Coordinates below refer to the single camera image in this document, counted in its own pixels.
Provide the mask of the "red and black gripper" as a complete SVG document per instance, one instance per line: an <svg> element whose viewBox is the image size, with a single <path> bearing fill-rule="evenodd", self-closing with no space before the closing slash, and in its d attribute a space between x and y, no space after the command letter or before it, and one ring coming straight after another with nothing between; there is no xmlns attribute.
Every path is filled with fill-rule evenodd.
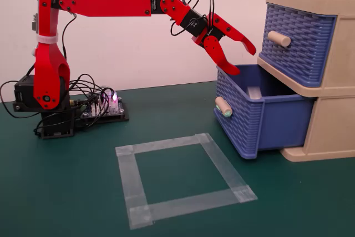
<svg viewBox="0 0 355 237"><path fill-rule="evenodd" d="M196 28L196 30L197 36L192 36L192 41L198 46L204 46L210 58L227 74L238 75L240 70L227 61L224 51L219 44L219 40L222 37L227 36L233 41L241 42L252 56L256 54L256 48L252 42L216 13L213 14L212 29L208 30L207 22L202 20L200 28Z"/></svg>

